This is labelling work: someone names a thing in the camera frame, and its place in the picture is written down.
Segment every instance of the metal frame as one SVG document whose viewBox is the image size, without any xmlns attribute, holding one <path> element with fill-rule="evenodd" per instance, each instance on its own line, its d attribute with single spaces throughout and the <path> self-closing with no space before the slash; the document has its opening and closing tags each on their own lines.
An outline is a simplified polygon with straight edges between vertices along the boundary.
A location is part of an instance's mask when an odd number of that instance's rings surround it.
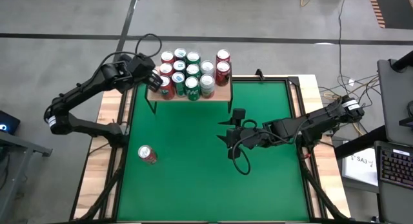
<svg viewBox="0 0 413 224">
<path fill-rule="evenodd" d="M 38 152 L 41 153 L 43 157 L 49 157 L 53 150 L 22 140 L 5 132 L 0 132 L 0 145 L 2 145 L 2 147 L 7 147 L 9 149 L 9 154 L 10 152 L 23 154 L 17 170 L 8 178 L 11 182 L 6 182 L 3 190 L 0 191 L 5 194 L 5 199 L 0 203 L 0 223 L 2 223 L 6 221 L 7 215 L 12 208 L 15 195 L 22 182 L 22 178 L 25 176 L 28 162 L 33 153 Z"/>
</svg>

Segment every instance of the can on its side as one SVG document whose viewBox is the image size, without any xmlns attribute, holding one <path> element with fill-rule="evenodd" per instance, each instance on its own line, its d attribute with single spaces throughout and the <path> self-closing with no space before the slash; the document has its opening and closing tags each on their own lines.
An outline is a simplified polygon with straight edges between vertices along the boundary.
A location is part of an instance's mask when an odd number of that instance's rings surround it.
<svg viewBox="0 0 413 224">
<path fill-rule="evenodd" d="M 216 57 L 216 65 L 222 61 L 229 63 L 230 60 L 231 60 L 231 56 L 228 50 L 222 49 L 218 51 L 217 57 Z"/>
<path fill-rule="evenodd" d="M 174 54 L 170 51 L 162 52 L 161 61 L 162 61 L 162 63 L 174 64 L 175 63 Z"/>
<path fill-rule="evenodd" d="M 172 81 L 175 84 L 176 95 L 185 97 L 185 76 L 182 72 L 175 72 L 172 75 Z"/>
<path fill-rule="evenodd" d="M 174 74 L 174 68 L 170 63 L 163 63 L 159 67 L 159 73 L 161 74 L 161 76 L 171 77 Z"/>
<path fill-rule="evenodd" d="M 185 60 L 186 50 L 184 48 L 178 48 L 174 52 L 175 60 Z"/>
<path fill-rule="evenodd" d="M 215 74 L 215 83 L 218 86 L 225 86 L 228 84 L 231 76 L 231 66 L 227 62 L 219 62 Z"/>
<path fill-rule="evenodd" d="M 203 75 L 211 75 L 212 77 L 215 77 L 214 64 L 209 60 L 205 60 L 204 62 L 202 62 L 201 63 L 201 73 Z"/>
<path fill-rule="evenodd" d="M 145 162 L 149 164 L 154 164 L 157 161 L 157 155 L 152 147 L 148 145 L 143 145 L 137 150 L 137 155 Z"/>
<path fill-rule="evenodd" d="M 185 74 L 186 64 L 182 60 L 175 61 L 174 70 L 175 72 L 182 72 Z"/>
<path fill-rule="evenodd" d="M 201 63 L 201 55 L 198 52 L 189 52 L 186 55 L 186 63 L 189 64 L 196 64 L 199 66 Z"/>
<path fill-rule="evenodd" d="M 199 70 L 199 66 L 188 65 L 188 67 L 186 68 L 186 76 L 187 77 L 194 76 L 197 79 L 199 79 L 201 77 L 201 71 Z"/>
<path fill-rule="evenodd" d="M 211 75 L 203 75 L 199 80 L 203 98 L 211 98 L 215 94 L 215 79 Z"/>
<path fill-rule="evenodd" d="M 161 76 L 161 79 L 162 79 L 162 85 L 161 85 L 160 90 L 161 90 L 163 99 L 170 100 L 174 98 L 175 90 L 174 90 L 174 86 L 170 78 L 168 76 Z"/>
<path fill-rule="evenodd" d="M 191 101 L 196 101 L 199 99 L 199 82 L 194 76 L 188 77 L 185 81 L 186 94 L 188 99 Z"/>
</svg>

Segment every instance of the concrete floor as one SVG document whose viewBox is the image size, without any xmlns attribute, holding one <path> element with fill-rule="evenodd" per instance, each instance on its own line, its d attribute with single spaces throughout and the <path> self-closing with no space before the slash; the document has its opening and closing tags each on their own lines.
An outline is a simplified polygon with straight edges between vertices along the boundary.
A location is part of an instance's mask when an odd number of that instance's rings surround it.
<svg viewBox="0 0 413 224">
<path fill-rule="evenodd" d="M 130 2 L 0 0 L 0 33 L 120 36 Z M 341 2 L 311 0 L 300 8 L 299 0 L 138 0 L 125 33 L 337 40 Z M 346 0 L 342 23 L 343 39 L 413 40 L 411 30 L 378 27 L 369 0 Z M 135 43 L 127 41 L 124 50 L 132 50 Z M 109 40 L 0 39 L 0 88 L 7 90 L 0 94 L 0 109 L 21 119 L 19 137 L 54 149 L 52 157 L 32 160 L 22 188 L 25 195 L 15 204 L 13 220 L 50 223 L 69 218 L 90 137 L 52 135 L 43 123 L 43 112 L 58 93 L 88 79 L 117 45 L 118 41 Z M 163 50 L 177 47 L 198 50 L 204 59 L 213 59 L 217 50 L 227 48 L 235 74 L 261 68 L 266 74 L 315 74 L 320 86 L 337 85 L 337 45 L 168 41 Z M 139 51 L 149 54 L 156 48 L 157 43 L 144 42 Z M 370 76 L 376 73 L 378 59 L 399 58 L 410 50 L 411 46 L 343 45 L 342 71 L 354 79 Z M 159 56 L 154 60 L 160 63 Z M 344 94 L 342 88 L 336 92 Z M 370 94 L 374 105 L 366 109 L 362 120 L 368 130 L 383 124 L 381 98 Z M 96 120 L 100 99 L 87 101 L 73 113 Z M 357 134 L 347 126 L 337 136 L 355 138 Z M 346 189 L 346 194 L 354 218 L 368 220 L 377 214 L 374 194 L 352 189 Z M 366 198 L 365 202 L 359 202 L 360 198 Z"/>
</svg>

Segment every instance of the red soda can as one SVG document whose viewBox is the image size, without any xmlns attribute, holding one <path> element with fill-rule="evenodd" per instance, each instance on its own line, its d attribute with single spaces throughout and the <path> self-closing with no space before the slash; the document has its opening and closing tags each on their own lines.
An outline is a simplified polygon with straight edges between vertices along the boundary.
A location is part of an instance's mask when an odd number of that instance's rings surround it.
<svg viewBox="0 0 413 224">
<path fill-rule="evenodd" d="M 219 50 L 217 53 L 215 65 L 218 65 L 218 63 L 222 61 L 229 63 L 230 60 L 231 60 L 230 52 L 228 50 L 222 49 L 222 50 Z"/>
<path fill-rule="evenodd" d="M 163 82 L 160 89 L 163 99 L 169 100 L 174 98 L 175 90 L 170 78 L 168 76 L 161 76 L 161 79 Z"/>
<path fill-rule="evenodd" d="M 174 53 L 170 51 L 162 52 L 161 61 L 162 63 L 170 63 L 171 65 L 173 65 L 175 63 Z"/>
<path fill-rule="evenodd" d="M 161 76 L 169 76 L 171 77 L 175 70 L 174 67 L 170 63 L 163 63 L 159 67 L 159 72 L 161 73 Z"/>
<path fill-rule="evenodd" d="M 222 61 L 217 64 L 216 74 L 215 74 L 215 84 L 218 86 L 225 86 L 228 84 L 231 75 L 230 64 Z"/>
<path fill-rule="evenodd" d="M 139 147 L 139 150 L 137 150 L 137 155 L 145 162 L 149 164 L 154 164 L 157 161 L 157 155 L 154 149 L 152 147 L 149 147 L 148 145 L 143 145 Z"/>
</svg>

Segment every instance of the black table leg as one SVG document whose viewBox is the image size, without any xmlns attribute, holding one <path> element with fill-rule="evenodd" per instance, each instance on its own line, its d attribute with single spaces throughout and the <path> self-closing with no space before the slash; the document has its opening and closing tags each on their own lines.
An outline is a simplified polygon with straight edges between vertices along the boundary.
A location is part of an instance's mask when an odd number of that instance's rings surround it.
<svg viewBox="0 0 413 224">
<path fill-rule="evenodd" d="M 336 147 L 334 149 L 334 152 L 336 153 L 336 158 L 342 159 L 347 156 L 351 156 L 356 152 L 370 148 L 373 146 L 375 141 L 387 142 L 386 128 L 384 125 L 370 131 L 369 133 L 363 136 L 360 136 L 352 141 L 349 141 L 348 143 Z"/>
</svg>

